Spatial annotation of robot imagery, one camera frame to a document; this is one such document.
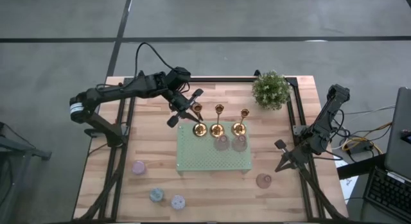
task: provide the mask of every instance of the concrete floor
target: concrete floor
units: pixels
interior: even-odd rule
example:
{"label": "concrete floor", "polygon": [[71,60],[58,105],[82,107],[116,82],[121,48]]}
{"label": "concrete floor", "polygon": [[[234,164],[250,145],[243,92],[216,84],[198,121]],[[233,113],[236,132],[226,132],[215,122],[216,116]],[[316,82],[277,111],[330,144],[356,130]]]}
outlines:
{"label": "concrete floor", "polygon": [[[0,0],[0,38],[115,37],[124,3]],[[410,34],[411,9],[405,0],[133,0],[124,36]],[[32,162],[13,223],[71,218],[90,140],[83,134],[86,126],[70,120],[69,98],[104,82],[113,46],[0,43],[0,120],[34,145],[53,152],[49,162]],[[114,76],[133,73],[136,46],[121,45]],[[169,64],[186,67],[193,75],[250,75],[255,69],[312,74],[323,104],[328,87],[339,83],[351,89],[351,100],[343,106],[345,112],[395,104],[398,87],[411,86],[411,41],[154,46]],[[140,57],[139,68],[146,73],[166,71],[148,49],[144,48]],[[363,117],[346,128],[375,128],[389,122],[392,112]],[[376,143],[385,151],[387,137]]]}

